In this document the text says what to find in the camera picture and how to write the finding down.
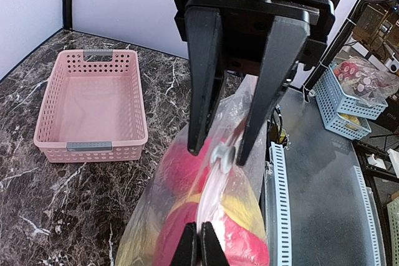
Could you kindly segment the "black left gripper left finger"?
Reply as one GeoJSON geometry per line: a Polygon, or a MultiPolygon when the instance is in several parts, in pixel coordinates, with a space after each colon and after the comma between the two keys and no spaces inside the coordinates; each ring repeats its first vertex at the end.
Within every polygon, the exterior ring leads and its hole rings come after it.
{"type": "Polygon", "coordinates": [[[196,223],[185,225],[183,233],[173,255],[171,266],[195,266],[197,264],[197,230],[196,223]]]}

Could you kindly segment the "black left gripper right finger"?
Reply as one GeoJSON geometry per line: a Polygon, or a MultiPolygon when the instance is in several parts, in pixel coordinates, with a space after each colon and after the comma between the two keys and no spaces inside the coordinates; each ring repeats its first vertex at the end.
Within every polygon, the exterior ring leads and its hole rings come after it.
{"type": "Polygon", "coordinates": [[[229,266],[219,239],[210,222],[204,222],[200,231],[201,264],[204,266],[229,266]]]}

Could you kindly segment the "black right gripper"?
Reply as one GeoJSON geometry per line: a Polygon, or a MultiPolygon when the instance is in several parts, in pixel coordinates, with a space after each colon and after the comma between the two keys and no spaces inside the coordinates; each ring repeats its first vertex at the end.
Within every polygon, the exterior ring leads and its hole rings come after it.
{"type": "Polygon", "coordinates": [[[189,153],[199,155],[219,105],[226,75],[222,49],[229,70],[259,73],[236,159],[244,166],[297,60],[314,66],[324,53],[335,21],[334,5],[330,0],[174,2],[190,63],[189,153]]]}

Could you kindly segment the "red toy bell pepper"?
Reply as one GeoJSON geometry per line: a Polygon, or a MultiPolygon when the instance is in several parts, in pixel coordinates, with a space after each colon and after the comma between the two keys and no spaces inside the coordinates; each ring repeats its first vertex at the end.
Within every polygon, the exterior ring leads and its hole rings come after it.
{"type": "Polygon", "coordinates": [[[218,221],[196,222],[197,202],[176,208],[166,219],[153,265],[269,265],[269,250],[229,212],[218,221]]]}

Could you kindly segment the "yellow toy lemon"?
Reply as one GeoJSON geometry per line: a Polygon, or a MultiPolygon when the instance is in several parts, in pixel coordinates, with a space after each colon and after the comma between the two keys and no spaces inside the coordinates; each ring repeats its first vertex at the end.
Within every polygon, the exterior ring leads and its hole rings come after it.
{"type": "Polygon", "coordinates": [[[215,224],[228,217],[258,238],[266,238],[261,210],[249,181],[244,177],[227,180],[222,184],[222,190],[217,191],[215,186],[207,188],[206,178],[202,176],[191,187],[189,195],[178,201],[169,214],[189,205],[194,211],[190,222],[201,224],[210,221],[215,224]]]}

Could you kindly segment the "clear zip top bag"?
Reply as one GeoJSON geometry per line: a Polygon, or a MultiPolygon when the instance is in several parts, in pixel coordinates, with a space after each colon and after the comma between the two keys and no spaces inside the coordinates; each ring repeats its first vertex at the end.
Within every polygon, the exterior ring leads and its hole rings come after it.
{"type": "Polygon", "coordinates": [[[222,100],[197,155],[182,129],[163,155],[119,244],[117,265],[268,265],[259,207],[265,171],[261,128],[244,166],[236,159],[257,79],[222,100]]]}

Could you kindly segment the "red toy tomato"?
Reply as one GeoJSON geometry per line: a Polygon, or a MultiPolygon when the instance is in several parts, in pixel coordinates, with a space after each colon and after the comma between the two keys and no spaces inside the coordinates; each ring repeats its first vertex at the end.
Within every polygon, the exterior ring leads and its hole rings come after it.
{"type": "Polygon", "coordinates": [[[206,139],[198,156],[188,152],[185,141],[174,142],[168,148],[162,158],[161,168],[165,172],[166,185],[174,194],[186,194],[191,189],[211,142],[211,138],[206,139]]]}

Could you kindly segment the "pink perforated plastic basket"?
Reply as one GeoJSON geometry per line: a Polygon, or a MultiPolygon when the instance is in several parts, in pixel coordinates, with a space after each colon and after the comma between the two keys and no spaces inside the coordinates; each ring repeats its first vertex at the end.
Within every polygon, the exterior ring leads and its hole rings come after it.
{"type": "Polygon", "coordinates": [[[60,52],[34,133],[34,144],[49,162],[136,161],[147,141],[137,53],[60,52]]]}

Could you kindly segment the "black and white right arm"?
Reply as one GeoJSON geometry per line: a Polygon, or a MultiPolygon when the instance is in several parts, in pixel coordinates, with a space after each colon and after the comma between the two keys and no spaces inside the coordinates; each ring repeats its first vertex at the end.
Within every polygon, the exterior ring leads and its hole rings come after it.
{"type": "Polygon", "coordinates": [[[340,0],[174,0],[191,73],[187,148],[204,145],[228,71],[257,77],[236,162],[245,165],[264,122],[298,64],[313,66],[327,47],[340,0]]]}

